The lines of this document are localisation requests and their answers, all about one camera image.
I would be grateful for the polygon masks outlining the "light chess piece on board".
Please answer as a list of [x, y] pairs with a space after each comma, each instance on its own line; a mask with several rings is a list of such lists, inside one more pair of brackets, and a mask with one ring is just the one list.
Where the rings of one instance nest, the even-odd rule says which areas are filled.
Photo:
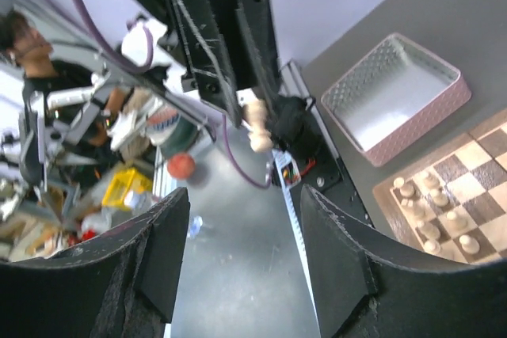
[[441, 245], [438, 241], [429, 239], [423, 244], [423, 249], [426, 253], [439, 256], [442, 252]]

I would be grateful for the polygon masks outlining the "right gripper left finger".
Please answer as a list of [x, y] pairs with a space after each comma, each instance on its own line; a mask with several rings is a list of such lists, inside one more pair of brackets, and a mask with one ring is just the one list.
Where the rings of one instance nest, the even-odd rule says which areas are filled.
[[172, 321], [190, 202], [150, 210], [54, 256], [1, 265], [3, 337], [161, 337]]

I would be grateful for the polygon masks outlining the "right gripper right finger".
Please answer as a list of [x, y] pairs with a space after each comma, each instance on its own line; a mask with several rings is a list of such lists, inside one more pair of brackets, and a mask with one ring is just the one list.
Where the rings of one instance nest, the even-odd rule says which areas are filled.
[[467, 265], [390, 239], [304, 186], [301, 226], [324, 337], [503, 337], [506, 262]]

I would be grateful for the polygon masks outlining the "yellow crate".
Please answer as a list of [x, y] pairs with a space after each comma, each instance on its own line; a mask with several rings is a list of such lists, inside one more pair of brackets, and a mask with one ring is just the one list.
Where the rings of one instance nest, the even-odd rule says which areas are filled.
[[103, 207], [115, 207], [122, 211], [130, 211], [126, 204], [126, 197], [130, 191], [144, 192], [152, 189], [153, 180], [132, 167], [116, 172], [105, 195], [102, 198]]

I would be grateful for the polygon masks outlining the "light pawn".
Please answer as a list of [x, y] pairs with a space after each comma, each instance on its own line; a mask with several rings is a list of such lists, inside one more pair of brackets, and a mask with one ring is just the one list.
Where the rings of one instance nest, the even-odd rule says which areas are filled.
[[440, 238], [440, 230], [429, 221], [418, 221], [417, 228], [427, 239], [438, 240]]
[[469, 255], [475, 255], [480, 251], [480, 244], [471, 235], [464, 234], [460, 236], [459, 244], [463, 251]]
[[438, 189], [440, 187], [439, 178], [430, 171], [421, 172], [421, 180], [424, 187], [428, 190]]
[[432, 189], [429, 195], [437, 207], [446, 207], [449, 204], [448, 195], [441, 188]]

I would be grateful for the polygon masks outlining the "wooden chess board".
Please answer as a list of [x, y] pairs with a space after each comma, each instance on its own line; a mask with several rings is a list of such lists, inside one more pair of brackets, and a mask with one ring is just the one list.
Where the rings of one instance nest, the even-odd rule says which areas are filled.
[[[446, 207], [437, 207], [421, 180], [430, 171], [440, 180], [449, 198]], [[441, 257], [467, 264], [480, 264], [506, 257], [506, 112], [501, 111], [434, 150], [376, 185], [373, 195], [397, 241], [424, 251], [428, 240], [401, 208], [402, 199], [394, 193], [397, 177], [409, 180], [416, 189], [413, 199], [425, 210], [425, 217], [440, 230]], [[467, 228], [452, 231], [445, 215], [456, 211], [467, 219]], [[459, 244], [468, 234], [480, 244], [480, 251], [469, 255]]]

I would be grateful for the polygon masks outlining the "person in background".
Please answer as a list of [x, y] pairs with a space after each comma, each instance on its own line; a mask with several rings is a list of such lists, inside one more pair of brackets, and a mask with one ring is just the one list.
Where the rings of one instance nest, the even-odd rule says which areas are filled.
[[[35, 92], [45, 97], [53, 91], [67, 90], [91, 85], [92, 71], [78, 63], [51, 59], [52, 46], [31, 26], [26, 16], [11, 9], [1, 14], [1, 53], [14, 66], [24, 71], [24, 88], [22, 97], [25, 103], [25, 113]], [[81, 111], [81, 105], [64, 107], [60, 112], [65, 123], [72, 123]], [[107, 135], [97, 118], [90, 124], [81, 141], [76, 146], [78, 154], [96, 160], [103, 158], [100, 148], [105, 144]], [[79, 180], [98, 180], [101, 172], [105, 171], [100, 165], [85, 165], [76, 169]]]

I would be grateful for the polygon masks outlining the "metal tray pink rim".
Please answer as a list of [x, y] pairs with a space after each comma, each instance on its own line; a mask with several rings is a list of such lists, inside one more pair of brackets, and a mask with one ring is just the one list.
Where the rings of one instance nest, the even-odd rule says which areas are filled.
[[392, 33], [328, 88], [321, 102], [355, 149], [381, 167], [470, 99], [459, 69]]

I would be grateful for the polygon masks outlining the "orange ball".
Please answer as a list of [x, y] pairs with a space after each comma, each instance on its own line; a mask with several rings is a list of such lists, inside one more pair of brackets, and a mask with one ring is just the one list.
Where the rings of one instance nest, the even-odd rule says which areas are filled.
[[190, 154], [182, 152], [171, 157], [167, 161], [166, 168], [172, 178], [186, 180], [193, 175], [196, 163]]

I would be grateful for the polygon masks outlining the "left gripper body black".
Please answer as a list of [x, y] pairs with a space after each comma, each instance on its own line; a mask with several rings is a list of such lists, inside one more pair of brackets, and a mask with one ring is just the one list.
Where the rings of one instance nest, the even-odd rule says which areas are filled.
[[177, 34], [175, 48], [162, 46], [186, 66], [186, 89], [197, 89], [234, 125], [243, 117], [237, 92], [252, 89], [276, 122], [280, 67], [270, 0], [136, 1]]

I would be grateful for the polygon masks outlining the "light chess piece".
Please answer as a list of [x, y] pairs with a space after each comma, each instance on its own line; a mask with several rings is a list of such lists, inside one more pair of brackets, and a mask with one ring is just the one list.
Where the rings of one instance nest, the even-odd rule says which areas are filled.
[[401, 208], [407, 217], [415, 221], [422, 220], [425, 217], [425, 210], [413, 199], [402, 199]]
[[410, 199], [415, 196], [414, 185], [403, 177], [397, 177], [393, 181], [394, 193], [400, 199]]
[[273, 148], [271, 134], [265, 126], [267, 115], [268, 110], [262, 100], [252, 100], [244, 106], [245, 121], [250, 126], [250, 147], [257, 153]]
[[462, 231], [467, 228], [467, 219], [456, 211], [449, 211], [445, 215], [448, 228], [452, 231]]
[[429, 239], [423, 244], [423, 249], [426, 253], [439, 256], [442, 252], [441, 245], [438, 241]]

